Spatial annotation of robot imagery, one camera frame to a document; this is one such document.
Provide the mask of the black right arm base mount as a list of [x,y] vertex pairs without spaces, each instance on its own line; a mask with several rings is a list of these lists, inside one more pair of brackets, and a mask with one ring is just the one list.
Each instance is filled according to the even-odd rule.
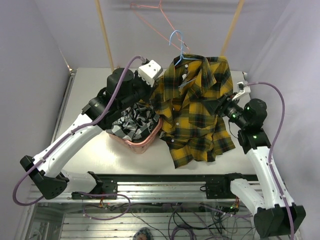
[[199,188],[204,192],[207,199],[235,199],[236,196],[231,192],[231,181],[236,179],[246,179],[253,181],[256,179],[254,175],[242,173],[228,173],[224,175],[215,175],[207,180],[203,186]]

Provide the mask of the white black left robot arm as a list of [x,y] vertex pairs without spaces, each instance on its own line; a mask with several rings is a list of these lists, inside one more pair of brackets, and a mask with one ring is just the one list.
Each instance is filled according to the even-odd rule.
[[42,152],[20,160],[40,191],[41,199],[52,200],[62,193],[70,193],[73,199],[83,199],[85,195],[96,199],[102,194],[115,193],[93,171],[75,173],[64,170],[64,166],[91,139],[110,129],[122,112],[140,100],[148,100],[162,71],[162,67],[151,63],[136,71],[115,69],[107,77],[106,87],[82,108],[60,137]]

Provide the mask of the yellow green plaid shirt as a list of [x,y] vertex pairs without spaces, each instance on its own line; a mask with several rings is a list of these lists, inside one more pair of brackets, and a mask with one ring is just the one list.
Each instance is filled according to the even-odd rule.
[[156,81],[149,103],[162,118],[161,139],[166,142],[175,168],[192,160],[214,162],[235,145],[224,119],[210,115],[204,100],[233,93],[227,58],[187,55],[176,57]]

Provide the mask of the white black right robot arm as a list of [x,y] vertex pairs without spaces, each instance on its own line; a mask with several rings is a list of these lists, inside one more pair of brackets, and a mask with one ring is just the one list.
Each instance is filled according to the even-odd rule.
[[223,95],[202,104],[210,115],[227,117],[239,127],[237,140],[255,170],[262,193],[259,194],[239,173],[230,173],[220,186],[226,198],[237,196],[253,215],[253,224],[261,238],[289,235],[291,239],[306,217],[302,205],[296,205],[283,183],[272,154],[272,145],[263,130],[267,105],[251,99],[244,107],[232,95]]

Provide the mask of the black white checked shirt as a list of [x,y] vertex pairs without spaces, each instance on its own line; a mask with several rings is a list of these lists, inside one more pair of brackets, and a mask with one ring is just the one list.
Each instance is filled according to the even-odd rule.
[[159,119],[152,106],[137,102],[122,111],[121,117],[106,132],[132,143],[140,143],[151,135]]

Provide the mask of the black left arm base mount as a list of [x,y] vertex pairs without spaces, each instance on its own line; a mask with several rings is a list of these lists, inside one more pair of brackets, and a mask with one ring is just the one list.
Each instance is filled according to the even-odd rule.
[[110,178],[101,179],[93,171],[87,172],[92,179],[94,179],[94,187],[91,191],[75,191],[72,192],[71,198],[73,200],[94,200],[104,198],[107,200],[115,200],[116,194],[118,193],[118,184]]

